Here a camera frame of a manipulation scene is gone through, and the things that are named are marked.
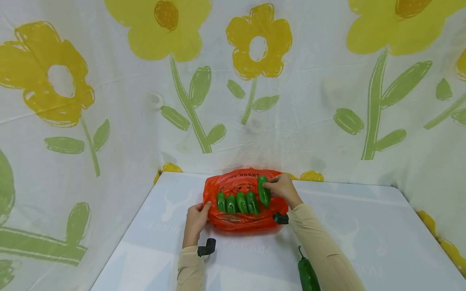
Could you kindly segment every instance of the pepper stem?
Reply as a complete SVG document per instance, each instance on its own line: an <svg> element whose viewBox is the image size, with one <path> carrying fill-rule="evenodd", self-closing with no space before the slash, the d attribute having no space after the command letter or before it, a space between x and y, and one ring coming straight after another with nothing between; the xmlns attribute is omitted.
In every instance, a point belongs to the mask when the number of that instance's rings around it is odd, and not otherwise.
<svg viewBox="0 0 466 291"><path fill-rule="evenodd" d="M298 251L299 251L299 253L301 254L301 259L304 259L304 258L306 258L306 257L304 257L304 256L302 255L302 252L301 252L301 246L299 246L299 247L298 247Z"/></svg>

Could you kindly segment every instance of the person's right hand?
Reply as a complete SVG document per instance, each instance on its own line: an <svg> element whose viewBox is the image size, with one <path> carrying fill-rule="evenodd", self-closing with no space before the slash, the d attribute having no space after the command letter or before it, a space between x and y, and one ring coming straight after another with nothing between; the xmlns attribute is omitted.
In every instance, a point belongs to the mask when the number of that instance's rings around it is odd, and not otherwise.
<svg viewBox="0 0 466 291"><path fill-rule="evenodd" d="M263 187L270 189L272 195L285 199L291 210L303 203L293 185L293 181L286 173L273 177L269 182L264 183Z"/></svg>

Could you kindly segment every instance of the red plastic bag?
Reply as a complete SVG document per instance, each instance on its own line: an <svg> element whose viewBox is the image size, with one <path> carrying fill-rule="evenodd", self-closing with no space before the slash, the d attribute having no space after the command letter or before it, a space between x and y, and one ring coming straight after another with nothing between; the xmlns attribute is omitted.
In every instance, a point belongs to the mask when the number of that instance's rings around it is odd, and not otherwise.
<svg viewBox="0 0 466 291"><path fill-rule="evenodd" d="M217 228L230 232L250 232L266 230L278 226L272 218L276 212L282 215L288 212L288 204L283 198L272 197L269 208L259 202L260 214L224 213L217 209L217 193L223 192L225 197L238 192L253 192L258 199L257 178L265 176L267 180L281 174L274 170L257 170L253 168L235 170L206 180L204 187L204 204L212 202L209 209L209 220Z"/></svg>

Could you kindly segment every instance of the white table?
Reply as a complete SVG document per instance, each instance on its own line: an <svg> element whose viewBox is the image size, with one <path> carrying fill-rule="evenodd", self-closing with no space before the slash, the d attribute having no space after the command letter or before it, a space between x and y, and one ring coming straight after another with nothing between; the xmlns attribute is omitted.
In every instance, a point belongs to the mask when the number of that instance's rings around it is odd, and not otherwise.
<svg viewBox="0 0 466 291"><path fill-rule="evenodd" d="M91 291L175 290L186 210L210 175L164 172ZM396 188L294 181L351 260L367 290L466 290L466 281ZM206 290L300 291L298 241L289 225L238 235L208 227Z"/></svg>

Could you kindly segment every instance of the deer logo print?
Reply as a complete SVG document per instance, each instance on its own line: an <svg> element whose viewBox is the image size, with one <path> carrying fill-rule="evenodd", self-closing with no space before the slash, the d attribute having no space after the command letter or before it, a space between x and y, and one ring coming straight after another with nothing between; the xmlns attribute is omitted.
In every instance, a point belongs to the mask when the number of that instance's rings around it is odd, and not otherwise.
<svg viewBox="0 0 466 291"><path fill-rule="evenodd" d="M189 190L189 196L185 200L183 200L181 202L178 202L178 203L172 203L170 200L168 200L167 193L168 193L168 191L166 191L165 194L164 194L164 199L165 199L165 202L166 202L167 206L165 208L165 212L161 216L162 222L169 221L171 219L171 216L173 215L173 212L176 210L176 208L178 208L181 205L183 205L184 203L188 202L192 197L192 191Z"/></svg>

